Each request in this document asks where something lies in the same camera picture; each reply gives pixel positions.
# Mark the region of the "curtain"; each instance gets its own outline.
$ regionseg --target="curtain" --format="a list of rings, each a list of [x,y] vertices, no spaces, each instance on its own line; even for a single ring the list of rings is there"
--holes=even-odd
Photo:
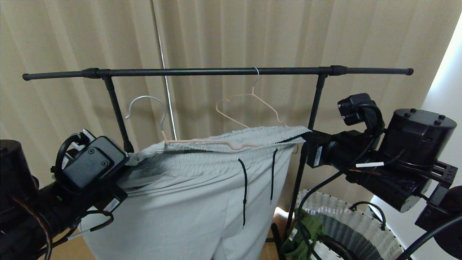
[[[24,81],[22,73],[84,68],[349,67],[414,68],[414,75],[328,77],[315,129],[346,127],[336,102],[366,92],[385,122],[398,108],[420,107],[461,13],[461,1],[2,1],[2,139],[23,144],[34,175],[51,182],[49,167],[61,142],[82,128],[122,139],[102,80]],[[307,125],[316,76],[179,76],[114,78],[124,115],[133,98],[152,95],[171,105],[164,127],[179,139],[220,135],[243,127],[215,111],[217,101],[255,94],[289,126]],[[253,97],[218,108],[250,127],[279,125]],[[162,140],[163,115],[140,100],[125,121],[135,151]],[[298,167],[292,157],[280,206],[287,209]],[[305,169],[301,188],[334,172]],[[365,189],[339,178],[324,187],[347,202],[368,200]]]

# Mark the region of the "robotic arm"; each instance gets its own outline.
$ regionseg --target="robotic arm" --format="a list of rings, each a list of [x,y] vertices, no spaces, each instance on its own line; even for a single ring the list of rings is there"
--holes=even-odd
[[[416,225],[432,230],[462,212],[462,186],[450,189],[457,168],[438,161],[456,123],[436,113],[396,110],[378,150],[384,131],[380,110],[369,95],[350,96],[338,103],[347,125],[365,122],[367,130],[335,135],[309,132],[308,165],[331,165],[343,170],[349,182],[357,183],[399,212],[406,212],[421,198],[427,206]],[[351,166],[353,158],[358,158]],[[84,130],[70,136],[60,147],[51,168],[55,182],[38,189],[27,166],[21,144],[0,141],[0,258],[33,260],[68,240],[81,218],[88,214],[109,216],[127,197],[117,181],[128,172],[129,156],[105,136],[95,138]],[[430,198],[423,194],[431,180],[438,182]],[[97,210],[88,210],[95,206]],[[66,229],[71,231],[52,243]],[[449,254],[462,259],[462,223],[445,229],[435,239]]]

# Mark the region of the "black drawstring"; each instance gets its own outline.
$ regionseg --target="black drawstring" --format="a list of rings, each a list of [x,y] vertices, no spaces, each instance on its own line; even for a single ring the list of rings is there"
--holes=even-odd
[[[269,204],[271,204],[271,202],[273,201],[273,186],[274,186],[274,164],[276,162],[276,153],[277,153],[278,149],[276,148],[276,150],[274,150],[274,153],[273,153],[273,165],[271,166],[271,196],[269,197]]]
[[[243,204],[243,215],[244,215],[244,222],[242,223],[242,227],[245,226],[245,204],[247,203],[247,171],[245,170],[245,165],[244,163],[242,162],[241,159],[238,159],[238,161],[241,163],[242,165],[242,170],[244,170],[244,178],[245,178],[245,183],[244,183],[244,200],[242,201],[242,204]]]

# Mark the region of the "clothes hanger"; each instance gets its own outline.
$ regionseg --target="clothes hanger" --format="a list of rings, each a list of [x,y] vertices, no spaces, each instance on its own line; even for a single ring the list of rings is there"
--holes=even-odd
[[[162,108],[164,110],[164,115],[162,116],[162,120],[160,120],[160,129],[161,129],[161,133],[162,133],[162,136],[164,137],[166,145],[170,145],[171,143],[174,143],[174,142],[222,142],[222,143],[227,144],[233,150],[239,150],[239,149],[242,149],[242,148],[247,147],[247,146],[258,147],[258,145],[250,144],[250,143],[245,143],[245,144],[243,144],[243,145],[241,145],[239,147],[234,147],[228,141],[225,141],[225,140],[211,140],[211,139],[170,140],[167,137],[167,135],[165,134],[165,131],[164,131],[164,120],[165,120],[165,117],[167,116],[167,109],[165,108],[165,105],[163,104],[163,102],[160,99],[156,98],[156,97],[153,97],[153,96],[139,96],[139,97],[133,99],[132,102],[130,103],[130,106],[128,107],[128,115],[125,117],[125,119],[130,118],[133,104],[137,100],[142,99],[142,98],[154,99],[154,100],[158,101],[162,105]]]
[[[258,99],[259,101],[261,101],[262,103],[264,103],[267,107],[271,108],[271,109],[274,111],[274,113],[276,114],[276,119],[278,120],[278,122],[279,122],[280,124],[283,124],[284,126],[287,126],[285,123],[283,123],[283,122],[281,122],[281,120],[279,120],[279,114],[278,114],[278,112],[277,112],[272,106],[270,106],[270,104],[266,103],[264,100],[262,100],[262,99],[259,98],[257,95],[255,95],[255,93],[254,93],[255,84],[258,82],[258,80],[260,79],[261,75],[260,75],[260,71],[258,70],[258,68],[256,68],[256,67],[252,67],[252,68],[254,68],[255,70],[257,70],[257,79],[255,80],[255,82],[254,82],[254,84],[253,84],[253,86],[252,86],[252,93],[250,93],[250,94],[239,94],[239,95],[234,95],[234,96],[231,96],[230,99],[221,99],[221,100],[219,100],[219,101],[217,102],[217,104],[215,105],[215,109],[217,110],[218,113],[220,113],[221,115],[223,115],[223,116],[226,117],[227,119],[230,119],[230,120],[234,121],[235,123],[240,124],[240,125],[243,126],[243,127],[249,128],[248,126],[244,125],[243,123],[241,123],[241,122],[239,122],[239,121],[237,121],[237,120],[235,120],[235,119],[233,119],[233,118],[231,118],[231,117],[225,115],[223,112],[221,112],[221,111],[218,109],[218,104],[219,104],[220,102],[222,102],[223,100],[226,100],[226,101],[228,101],[228,102],[231,102],[231,100],[232,100],[234,97],[252,96],[252,97],[257,98],[257,99]],[[296,153],[298,153],[298,144],[297,144],[297,150],[295,150],[295,152],[293,152],[293,154],[296,154]]]

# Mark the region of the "laundry basket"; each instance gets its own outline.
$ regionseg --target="laundry basket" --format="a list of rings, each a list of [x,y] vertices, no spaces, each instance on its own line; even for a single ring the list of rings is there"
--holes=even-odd
[[[297,207],[308,190],[298,193]],[[357,210],[328,194],[315,192],[306,200],[303,210],[316,216],[323,224],[325,235],[343,244],[360,260],[392,260],[403,252],[403,247],[385,223]],[[317,243],[315,251],[323,260],[341,260],[323,243]]]

